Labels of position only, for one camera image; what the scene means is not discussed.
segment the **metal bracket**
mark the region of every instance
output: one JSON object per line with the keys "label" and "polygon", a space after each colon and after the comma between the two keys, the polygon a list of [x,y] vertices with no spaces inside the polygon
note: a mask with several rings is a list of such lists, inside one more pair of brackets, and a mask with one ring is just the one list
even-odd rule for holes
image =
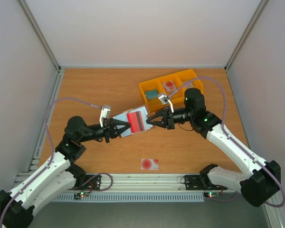
{"label": "metal bracket", "polygon": [[[93,175],[86,175],[85,176],[85,182],[90,179],[91,177],[93,177]],[[99,175],[96,178],[91,179],[89,182],[91,182],[93,184],[93,188],[92,190],[99,190],[100,189],[100,185],[101,185],[101,176]],[[87,183],[84,186],[82,186],[80,189],[81,190],[90,190],[91,189],[91,184]]]}
{"label": "metal bracket", "polygon": [[158,99],[161,101],[161,103],[163,105],[166,105],[167,103],[169,103],[170,108],[171,108],[171,112],[174,113],[173,104],[170,101],[170,98],[166,94],[160,93],[160,94],[157,95],[157,97],[158,97]]}
{"label": "metal bracket", "polygon": [[200,180],[200,175],[185,175],[183,177],[184,184],[186,186],[186,190],[222,190],[222,187],[219,185],[207,185],[206,187],[203,186],[203,183]]}
{"label": "metal bracket", "polygon": [[100,117],[99,117],[99,123],[101,127],[104,127],[104,119],[109,119],[111,112],[111,106],[104,105],[101,107]]}

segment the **white wall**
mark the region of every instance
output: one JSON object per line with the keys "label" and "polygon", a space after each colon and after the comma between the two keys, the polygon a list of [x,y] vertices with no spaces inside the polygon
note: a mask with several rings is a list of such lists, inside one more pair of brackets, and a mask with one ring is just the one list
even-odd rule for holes
{"label": "white wall", "polygon": [[62,66],[224,67],[259,0],[27,0]]}
{"label": "white wall", "polygon": [[0,0],[0,190],[24,171],[55,69],[16,0]]}
{"label": "white wall", "polygon": [[229,73],[249,144],[285,187],[285,0],[269,1]]}

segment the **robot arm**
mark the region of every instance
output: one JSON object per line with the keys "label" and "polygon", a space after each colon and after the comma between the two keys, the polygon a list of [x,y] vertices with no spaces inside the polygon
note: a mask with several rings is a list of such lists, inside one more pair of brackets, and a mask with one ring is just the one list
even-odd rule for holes
{"label": "robot arm", "polygon": [[6,205],[15,198],[4,216],[5,227],[27,228],[34,216],[57,195],[73,187],[82,186],[86,172],[74,164],[86,150],[81,142],[101,142],[105,138],[108,143],[110,138],[118,137],[131,127],[128,122],[105,118],[109,115],[108,110],[102,109],[100,124],[91,126],[87,126],[80,116],[72,117],[67,123],[62,141],[56,147],[52,162],[49,164],[49,158],[10,192],[0,191],[0,218]]}
{"label": "robot arm", "polygon": [[190,88],[185,91],[185,107],[183,108],[173,109],[167,95],[160,94],[159,99],[163,105],[170,104],[170,107],[164,107],[154,116],[149,117],[147,119],[148,124],[171,130],[175,128],[175,124],[189,122],[195,132],[219,147],[242,172],[224,170],[215,164],[211,164],[200,171],[202,183],[205,185],[207,183],[221,185],[241,192],[243,197],[255,207],[262,205],[280,190],[258,162],[265,166],[279,182],[281,180],[280,166],[275,161],[267,162],[255,154],[237,139],[226,126],[223,130],[222,121],[206,110],[204,96],[200,90]]}

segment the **wooden table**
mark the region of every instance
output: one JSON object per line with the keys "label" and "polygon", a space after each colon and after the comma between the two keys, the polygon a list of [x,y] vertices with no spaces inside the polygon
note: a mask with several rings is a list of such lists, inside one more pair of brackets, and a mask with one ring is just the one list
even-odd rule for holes
{"label": "wooden table", "polygon": [[[143,99],[138,83],[184,69],[66,69],[58,97],[76,97],[96,105],[111,105],[111,115],[140,106]],[[226,125],[232,133],[245,141],[236,104],[224,69],[194,69],[198,76],[218,80],[227,94]],[[220,89],[203,80],[207,109],[222,116],[223,99]],[[99,123],[100,110],[73,101],[56,104],[50,122],[50,134],[56,147],[64,134],[70,117],[79,115],[88,125]],[[83,143],[85,153],[76,161],[87,173],[197,173],[210,163],[238,171],[236,165],[215,145],[195,132],[176,126],[175,130],[156,127],[150,131],[110,143]],[[50,155],[48,140],[40,164]],[[158,159],[158,171],[141,170],[141,159]]]}

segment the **metal frame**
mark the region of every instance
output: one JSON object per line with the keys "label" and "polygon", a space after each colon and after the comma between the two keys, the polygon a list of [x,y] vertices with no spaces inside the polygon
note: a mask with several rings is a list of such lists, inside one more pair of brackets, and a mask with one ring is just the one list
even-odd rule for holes
{"label": "metal frame", "polygon": [[[48,100],[47,100],[47,103],[46,103],[46,106],[45,107],[48,107],[58,96],[58,92],[59,92],[59,89],[60,89],[60,86],[61,86],[61,83],[62,83],[62,79],[63,79],[63,75],[64,75],[64,71],[63,70],[60,70],[57,74],[56,74],[56,78],[54,80],[54,83],[52,85],[52,88],[51,88],[51,92],[49,94],[49,97],[48,97]],[[55,105],[52,107],[50,113],[49,113],[49,117],[48,117],[48,121],[50,122],[51,118],[52,118],[52,114],[53,114],[53,111],[54,111],[54,107]],[[32,163],[35,164],[35,166],[38,165],[39,163],[39,160],[37,161],[37,158],[39,157],[40,158],[40,155],[41,155],[41,152],[42,152],[42,149],[43,149],[43,146],[44,146],[44,142],[45,142],[45,139],[46,139],[46,133],[45,133],[45,127],[44,127],[44,117],[45,117],[45,114],[46,114],[46,108],[43,112],[43,115],[42,115],[42,121],[41,123],[39,124],[39,127],[38,127],[38,134],[35,138],[35,143],[34,143],[34,147],[32,149],[32,153],[30,155],[30,158],[29,158],[29,163],[27,164],[27,172],[30,172],[30,171],[33,171],[31,170],[31,165]]]}
{"label": "metal frame", "polygon": [[[268,202],[273,204],[279,203],[275,195],[270,198]],[[265,210],[272,228],[285,228],[285,220],[280,208],[273,208],[265,205]]]}
{"label": "metal frame", "polygon": [[240,38],[239,42],[236,45],[236,48],[234,49],[233,53],[231,54],[230,59],[228,60],[225,69],[229,70],[234,59],[237,57],[240,49],[242,48],[243,44],[245,43],[247,37],[249,36],[250,32],[252,31],[254,25],[256,24],[257,20],[259,19],[260,15],[262,14],[266,4],[269,2],[269,0],[261,0],[259,5],[256,8],[256,11],[253,13],[252,18],[250,19],[247,27],[244,30],[244,33],[242,37]]}
{"label": "metal frame", "polygon": [[[13,188],[24,182],[31,174],[19,173]],[[184,175],[112,174],[114,185],[105,192],[93,192],[88,197],[82,198],[79,194],[81,190],[68,190],[57,196],[54,202],[204,202],[203,190],[186,190],[185,183],[181,182]],[[100,189],[107,188],[110,183],[110,178],[102,175]]]}
{"label": "metal frame", "polygon": [[242,125],[243,131],[244,131],[244,135],[245,135],[245,139],[246,139],[246,142],[247,142],[247,146],[248,146],[248,148],[250,148],[249,141],[248,141],[248,138],[247,138],[247,134],[246,134],[246,131],[245,131],[245,129],[244,129],[244,125],[243,125],[243,120],[242,120],[242,117],[241,117],[241,113],[239,112],[239,109],[238,109],[238,101],[237,101],[236,97],[234,96],[233,85],[232,85],[232,83],[231,83],[230,75],[229,75],[229,71],[228,71],[228,70],[226,70],[226,74],[227,74],[227,78],[228,78],[228,81],[229,81],[229,85],[230,85],[230,88],[231,88],[231,92],[232,92],[232,95],[233,95],[234,102],[236,103],[237,113],[238,113],[239,119],[240,119],[240,121],[241,121],[241,125]]}
{"label": "metal frame", "polygon": [[116,65],[111,65],[111,66],[99,66],[99,65],[84,65],[84,66],[73,66],[73,65],[69,65],[69,66],[61,66],[61,68],[63,69],[67,69],[67,68],[73,68],[73,69],[84,69],[84,68],[89,68],[89,69],[94,69],[94,68],[100,68],[100,69],[106,69],[106,68],[175,68],[175,69],[191,69],[191,68],[205,68],[205,69],[217,69],[217,68],[224,68],[223,65],[217,65],[217,66],[203,66],[203,65],[177,65],[177,66],[170,66],[170,65],[120,65],[120,66],[116,66]]}
{"label": "metal frame", "polygon": [[46,39],[44,38],[44,36],[43,36],[43,34],[42,34],[38,24],[37,24],[33,14],[32,14],[32,12],[30,11],[29,6],[27,5],[25,0],[18,0],[18,2],[21,5],[22,9],[24,10],[24,12],[25,12],[29,22],[31,23],[34,31],[36,32],[38,38],[40,39],[40,41],[41,41],[43,47],[45,48],[48,56],[51,58],[51,60],[52,60],[52,62],[54,64],[57,72],[59,72],[60,66],[59,66],[59,64],[58,64],[58,62],[57,62],[57,60],[56,60],[56,58],[55,58],[51,48],[49,47]]}

